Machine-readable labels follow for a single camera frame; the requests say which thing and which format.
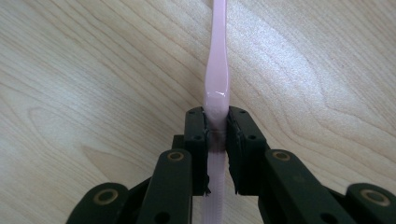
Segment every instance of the wooden surface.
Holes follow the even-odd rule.
[[[65,223],[95,185],[149,177],[201,105],[212,2],[0,2],[0,223]],[[396,193],[395,1],[230,0],[228,53],[271,147]],[[226,191],[225,223],[262,222]]]

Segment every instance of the pink toothbrush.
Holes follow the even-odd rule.
[[[212,38],[205,75],[204,111],[209,122],[207,173],[211,194],[203,200],[203,223],[222,223],[225,176],[225,135],[230,106],[226,47],[226,0],[214,0]]]

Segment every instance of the pink plastic stick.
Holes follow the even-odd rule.
[[[203,223],[222,223],[225,176],[225,138],[230,106],[226,47],[226,0],[214,0],[212,39],[205,75],[204,111],[209,121],[207,173],[211,194],[204,197]]]

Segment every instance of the wooden table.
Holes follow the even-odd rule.
[[[202,104],[211,4],[1,1],[0,223],[65,223],[93,186],[151,176]],[[232,105],[272,148],[396,193],[394,1],[230,0],[227,27]],[[225,223],[261,223],[226,181]]]

